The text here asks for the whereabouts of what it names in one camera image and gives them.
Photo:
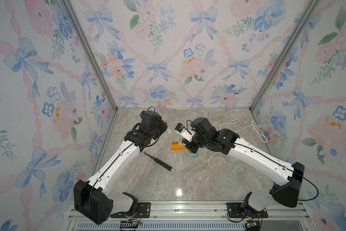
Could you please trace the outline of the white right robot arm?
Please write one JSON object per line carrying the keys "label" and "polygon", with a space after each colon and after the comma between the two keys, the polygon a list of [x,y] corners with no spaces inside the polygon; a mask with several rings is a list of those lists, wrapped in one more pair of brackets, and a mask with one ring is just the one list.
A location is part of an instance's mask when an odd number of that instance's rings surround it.
{"label": "white right robot arm", "polygon": [[277,159],[268,153],[254,147],[236,132],[229,129],[217,130],[208,119],[199,117],[188,120],[191,126],[178,123],[175,131],[182,137],[186,148],[196,153],[200,148],[206,148],[228,157],[237,158],[268,176],[273,182],[270,186],[257,192],[247,193],[241,208],[247,216],[254,217],[262,210],[282,205],[294,208],[298,202],[304,177],[305,166],[299,162],[293,164]]}

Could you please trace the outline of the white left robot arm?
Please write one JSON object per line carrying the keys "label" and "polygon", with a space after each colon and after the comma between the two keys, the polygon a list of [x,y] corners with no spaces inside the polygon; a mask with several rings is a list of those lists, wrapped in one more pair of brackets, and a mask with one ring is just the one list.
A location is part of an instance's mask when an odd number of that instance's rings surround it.
{"label": "white left robot arm", "polygon": [[129,131],[114,155],[87,181],[79,180],[74,188],[74,208],[77,212],[100,225],[111,215],[135,215],[138,199],[130,193],[109,198],[115,182],[126,167],[154,144],[168,130],[167,123],[150,107],[140,114],[141,122]]}

